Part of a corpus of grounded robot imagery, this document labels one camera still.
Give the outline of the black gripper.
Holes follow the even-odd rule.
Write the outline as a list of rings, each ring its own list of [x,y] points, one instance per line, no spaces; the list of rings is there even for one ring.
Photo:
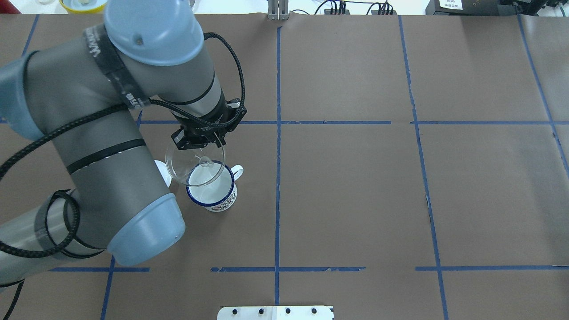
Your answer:
[[[189,101],[186,104],[172,101],[175,107],[190,115],[188,118],[179,112],[172,111],[180,124],[178,130],[183,130],[184,135],[189,136],[189,138],[173,139],[177,150],[205,148],[208,142],[215,144],[218,148],[224,147],[226,145],[225,136],[228,133],[225,127],[229,125],[230,118],[227,101],[229,100],[219,99],[216,104],[213,103],[213,99]]]

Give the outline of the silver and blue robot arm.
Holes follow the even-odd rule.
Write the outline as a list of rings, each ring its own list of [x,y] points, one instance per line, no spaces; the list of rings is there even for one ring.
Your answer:
[[[246,113],[226,100],[188,0],[109,0],[103,24],[1,69],[1,115],[31,144],[51,141],[74,190],[1,225],[1,290],[103,251],[123,266],[143,263],[185,232],[131,110],[159,105],[181,128],[181,150],[225,144]]]

